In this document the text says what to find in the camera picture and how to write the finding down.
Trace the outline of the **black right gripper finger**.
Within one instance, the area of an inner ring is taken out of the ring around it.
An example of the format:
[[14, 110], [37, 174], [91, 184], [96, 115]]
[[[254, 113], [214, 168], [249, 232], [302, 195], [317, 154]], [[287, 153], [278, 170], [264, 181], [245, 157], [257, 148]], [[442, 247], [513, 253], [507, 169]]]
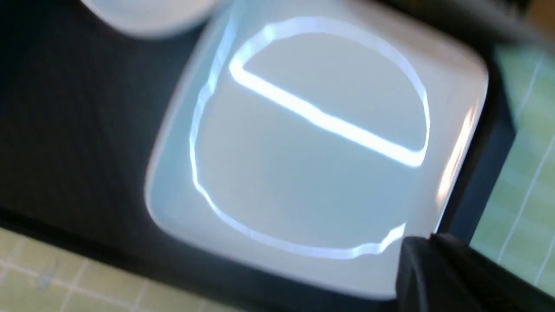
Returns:
[[450, 234], [405, 237], [395, 285], [400, 312], [552, 312], [553, 296]]

